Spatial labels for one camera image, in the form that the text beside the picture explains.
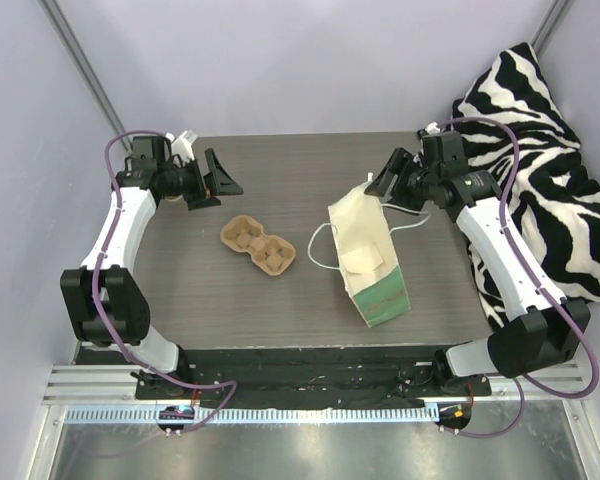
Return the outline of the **green paper gift bag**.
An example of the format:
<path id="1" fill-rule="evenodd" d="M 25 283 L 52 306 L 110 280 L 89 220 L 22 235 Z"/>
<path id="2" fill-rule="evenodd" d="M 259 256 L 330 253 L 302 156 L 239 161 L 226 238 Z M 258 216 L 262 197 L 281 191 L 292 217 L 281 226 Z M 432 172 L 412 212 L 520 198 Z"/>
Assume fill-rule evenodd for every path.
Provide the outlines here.
<path id="1" fill-rule="evenodd" d="M 404 276 L 392 235 L 424 225 L 431 214 L 384 203 L 365 193 L 374 179 L 352 188 L 328 207 L 329 220 L 312 233 L 307 256 L 312 263 L 340 273 L 356 310 L 370 328 L 407 313 L 410 308 Z M 331 231 L 336 265 L 316 260 L 312 254 L 318 234 Z"/>

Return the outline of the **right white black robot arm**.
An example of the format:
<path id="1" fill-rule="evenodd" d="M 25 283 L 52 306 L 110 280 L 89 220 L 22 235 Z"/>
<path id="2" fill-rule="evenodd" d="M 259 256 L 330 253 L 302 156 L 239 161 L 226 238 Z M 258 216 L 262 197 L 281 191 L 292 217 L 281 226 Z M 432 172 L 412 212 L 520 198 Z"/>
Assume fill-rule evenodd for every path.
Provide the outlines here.
<path id="1" fill-rule="evenodd" d="M 487 374 L 517 378 L 571 360 L 590 320 L 585 302 L 568 299 L 543 271 L 502 206 L 493 177 L 470 169 L 459 133 L 420 139 L 419 157 L 395 149 L 365 192 L 387 198 L 395 209 L 418 212 L 431 201 L 444 210 L 477 250 L 508 319 L 487 338 L 436 352 L 435 389 L 452 395 Z"/>

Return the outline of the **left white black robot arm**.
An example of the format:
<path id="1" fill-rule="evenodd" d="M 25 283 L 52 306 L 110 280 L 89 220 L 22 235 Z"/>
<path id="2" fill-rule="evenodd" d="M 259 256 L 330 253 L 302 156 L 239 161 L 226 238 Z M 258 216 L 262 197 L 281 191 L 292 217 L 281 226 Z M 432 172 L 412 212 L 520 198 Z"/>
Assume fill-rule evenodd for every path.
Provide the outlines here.
<path id="1" fill-rule="evenodd" d="M 62 273 L 60 289 L 81 344 L 119 352 L 143 370 L 143 380 L 180 399 L 198 386 L 185 351 L 151 324 L 148 301 L 133 276 L 138 249 L 162 201 L 179 197 L 198 210 L 244 190 L 213 149 L 206 150 L 208 170 L 201 171 L 191 131 L 175 136 L 133 130 L 116 138 L 129 139 L 131 150 L 120 171 L 105 163 L 111 181 L 106 219 L 81 265 Z"/>

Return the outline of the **brown paper coffee cup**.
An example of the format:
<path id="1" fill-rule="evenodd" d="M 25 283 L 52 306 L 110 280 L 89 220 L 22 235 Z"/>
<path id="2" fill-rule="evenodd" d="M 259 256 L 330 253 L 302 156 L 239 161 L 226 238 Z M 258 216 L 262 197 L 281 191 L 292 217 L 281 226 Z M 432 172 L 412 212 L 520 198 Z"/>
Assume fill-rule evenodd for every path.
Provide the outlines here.
<path id="1" fill-rule="evenodd" d="M 167 196 L 167 197 L 164 198 L 164 200 L 167 201 L 167 202 L 174 203 L 174 202 L 180 201 L 182 198 L 183 198 L 182 195 L 180 195 L 180 196 Z"/>

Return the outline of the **brown cardboard cup carrier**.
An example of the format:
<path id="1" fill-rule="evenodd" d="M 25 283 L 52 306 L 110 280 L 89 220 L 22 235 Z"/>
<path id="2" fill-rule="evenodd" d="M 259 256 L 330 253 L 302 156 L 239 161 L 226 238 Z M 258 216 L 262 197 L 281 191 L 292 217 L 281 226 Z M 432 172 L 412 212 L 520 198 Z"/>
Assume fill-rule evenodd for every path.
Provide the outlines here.
<path id="1" fill-rule="evenodd" d="M 249 215 L 232 218 L 221 229 L 220 240 L 234 252 L 248 254 L 255 266 L 272 277 L 284 273 L 297 255 L 290 242 L 267 234 L 263 225 Z"/>

